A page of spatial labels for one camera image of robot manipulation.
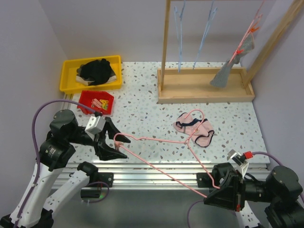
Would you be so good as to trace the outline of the pink wire hanger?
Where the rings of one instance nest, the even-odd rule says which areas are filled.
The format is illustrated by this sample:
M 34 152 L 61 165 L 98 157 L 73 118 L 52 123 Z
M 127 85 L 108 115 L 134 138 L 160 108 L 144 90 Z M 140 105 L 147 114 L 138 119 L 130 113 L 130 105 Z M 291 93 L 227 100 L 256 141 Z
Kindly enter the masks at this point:
M 184 144 L 187 146 L 187 148 L 190 150 L 190 152 L 192 153 L 192 155 L 195 157 L 195 159 L 199 162 L 199 164 L 201 165 L 201 167 L 204 169 L 204 171 L 210 176 L 211 180 L 212 180 L 212 185 L 216 190 L 219 190 L 220 187 L 216 186 L 214 183 L 214 179 L 211 176 L 211 174 L 209 173 L 209 171 L 207 170 L 207 168 L 203 165 L 203 163 L 201 162 L 201 160 L 198 158 L 198 156 L 196 155 L 196 153 L 193 151 L 193 149 L 190 146 L 190 138 L 192 137 L 192 135 L 195 133 L 195 131 L 203 124 L 203 122 L 200 122 L 200 124 L 193 130 L 193 132 L 188 136 L 188 138 L 185 139 L 185 141 L 172 141 L 172 140 L 165 140 L 165 139 L 158 139 L 158 138 L 149 138 L 149 137 L 139 137 L 136 138 L 130 134 L 126 134 L 126 133 L 120 133 L 121 135 L 127 136 L 127 137 L 131 137 L 133 140 L 135 141 L 142 141 L 142 140 L 148 140 L 148 141 L 160 141 L 160 142 L 165 142 L 165 143 L 173 143 L 173 144 Z M 137 159 L 141 160 L 142 162 L 144 162 L 145 164 L 147 164 L 148 166 L 152 167 L 153 169 L 159 171 L 160 173 L 166 175 L 167 177 L 169 177 L 171 180 L 179 183 L 180 185 L 186 187 L 187 189 L 195 192 L 196 194 L 207 198 L 207 196 L 197 190 L 195 190 L 194 188 L 190 187 L 189 185 L 181 182 L 180 180 L 174 178 L 173 176 L 165 173 L 164 171 L 162 171 L 161 169 L 157 168 L 156 166 L 152 165 L 151 163 L 147 162 L 145 159 L 141 158 L 139 155 L 133 153 L 132 151 L 130 151 L 129 149 L 125 148 L 124 146 L 122 146 L 121 148 L 123 148 L 124 150 L 126 150 L 127 152 L 129 152 L 131 155 L 135 156 Z

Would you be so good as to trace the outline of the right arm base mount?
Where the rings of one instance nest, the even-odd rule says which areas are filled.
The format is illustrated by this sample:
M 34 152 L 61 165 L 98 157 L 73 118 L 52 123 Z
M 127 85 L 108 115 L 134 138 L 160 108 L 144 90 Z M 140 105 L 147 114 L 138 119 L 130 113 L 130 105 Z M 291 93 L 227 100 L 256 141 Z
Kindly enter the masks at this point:
M 218 176 L 211 175 L 214 179 L 216 186 L 219 185 L 220 178 Z M 196 173 L 197 186 L 199 188 L 213 188 L 212 180 L 207 173 L 198 172 Z

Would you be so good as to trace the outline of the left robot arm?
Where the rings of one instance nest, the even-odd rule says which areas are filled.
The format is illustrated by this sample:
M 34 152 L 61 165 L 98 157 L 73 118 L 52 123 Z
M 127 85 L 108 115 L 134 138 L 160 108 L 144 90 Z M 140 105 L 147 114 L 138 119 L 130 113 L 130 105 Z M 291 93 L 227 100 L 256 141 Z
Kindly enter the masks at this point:
M 87 126 L 80 126 L 74 113 L 58 111 L 50 123 L 50 131 L 38 151 L 31 182 L 15 210 L 0 220 L 4 228 L 50 228 L 60 209 L 83 187 L 103 184 L 98 168 L 82 162 L 70 179 L 54 193 L 53 184 L 76 152 L 74 144 L 92 146 L 102 161 L 126 159 L 127 155 L 106 144 L 106 139 L 122 143 L 130 140 L 120 134 L 111 118 L 95 114 Z

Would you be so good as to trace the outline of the grey knitted garment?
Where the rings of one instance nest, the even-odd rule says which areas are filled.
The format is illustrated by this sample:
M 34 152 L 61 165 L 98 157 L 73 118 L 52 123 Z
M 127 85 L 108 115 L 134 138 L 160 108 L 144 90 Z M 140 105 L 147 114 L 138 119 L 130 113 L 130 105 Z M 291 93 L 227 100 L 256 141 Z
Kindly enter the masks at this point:
M 254 36 L 252 33 L 249 33 L 247 38 L 245 39 L 243 45 L 241 46 L 241 49 L 244 49 L 247 55 L 249 52 L 251 52 L 255 47 L 254 44 Z M 225 64 L 222 66 L 222 68 L 216 73 L 215 77 L 210 81 L 210 85 L 217 87 L 217 88 L 225 88 L 227 86 L 228 77 L 230 75 L 231 69 L 235 64 L 239 64 L 240 59 L 243 56 L 236 56 L 234 60 L 232 60 L 231 63 L 229 63 L 229 59 L 225 62 Z

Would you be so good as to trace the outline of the orange clip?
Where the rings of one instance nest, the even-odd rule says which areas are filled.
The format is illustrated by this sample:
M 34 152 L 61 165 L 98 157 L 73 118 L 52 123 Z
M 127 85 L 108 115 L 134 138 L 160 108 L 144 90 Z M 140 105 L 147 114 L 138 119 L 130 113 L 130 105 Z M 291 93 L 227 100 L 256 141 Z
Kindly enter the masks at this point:
M 249 30 L 249 32 L 254 33 L 259 30 L 260 27 L 257 26 L 258 23 L 255 23 Z

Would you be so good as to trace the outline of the pink underwear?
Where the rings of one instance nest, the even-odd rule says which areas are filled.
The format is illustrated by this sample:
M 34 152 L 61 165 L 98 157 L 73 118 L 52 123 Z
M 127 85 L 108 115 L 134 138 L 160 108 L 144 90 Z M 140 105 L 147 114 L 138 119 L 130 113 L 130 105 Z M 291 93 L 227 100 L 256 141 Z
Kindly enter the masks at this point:
M 192 141 L 203 148 L 210 145 L 215 132 L 207 118 L 192 118 L 187 113 L 182 113 L 173 123 L 173 127 L 180 133 L 191 135 Z

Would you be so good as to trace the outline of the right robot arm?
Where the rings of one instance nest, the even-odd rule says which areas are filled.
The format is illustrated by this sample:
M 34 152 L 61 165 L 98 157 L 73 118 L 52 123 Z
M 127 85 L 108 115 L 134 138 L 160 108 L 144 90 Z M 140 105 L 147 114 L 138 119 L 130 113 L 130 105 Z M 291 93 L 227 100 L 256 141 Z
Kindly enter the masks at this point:
M 204 199 L 204 204 L 235 212 L 245 209 L 245 203 L 267 202 L 266 218 L 274 228 L 302 228 L 304 208 L 298 197 L 303 192 L 296 173 L 285 166 L 272 169 L 265 181 L 252 175 L 243 178 L 231 164 L 214 166 L 211 180 L 219 188 L 214 189 Z

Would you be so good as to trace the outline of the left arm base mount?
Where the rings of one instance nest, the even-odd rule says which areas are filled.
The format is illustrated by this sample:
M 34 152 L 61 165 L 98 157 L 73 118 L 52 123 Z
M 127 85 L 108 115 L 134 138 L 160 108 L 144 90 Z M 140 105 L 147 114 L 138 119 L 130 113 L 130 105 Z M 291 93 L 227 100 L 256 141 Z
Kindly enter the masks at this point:
M 114 174 L 112 172 L 97 172 L 92 174 L 89 179 L 87 187 L 102 188 L 108 185 L 109 188 L 113 186 Z

